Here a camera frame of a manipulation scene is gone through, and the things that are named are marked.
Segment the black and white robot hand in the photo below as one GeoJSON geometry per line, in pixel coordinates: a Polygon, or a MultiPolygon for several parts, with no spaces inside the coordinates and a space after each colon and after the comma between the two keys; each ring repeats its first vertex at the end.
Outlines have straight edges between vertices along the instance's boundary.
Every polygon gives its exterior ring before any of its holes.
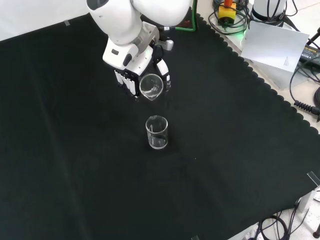
{"type": "Polygon", "coordinates": [[[169,68],[163,59],[165,51],[171,51],[174,41],[152,40],[142,53],[130,43],[118,46],[111,40],[107,42],[103,61],[114,69],[116,80],[132,96],[140,95],[153,101],[171,88],[169,68]]]}

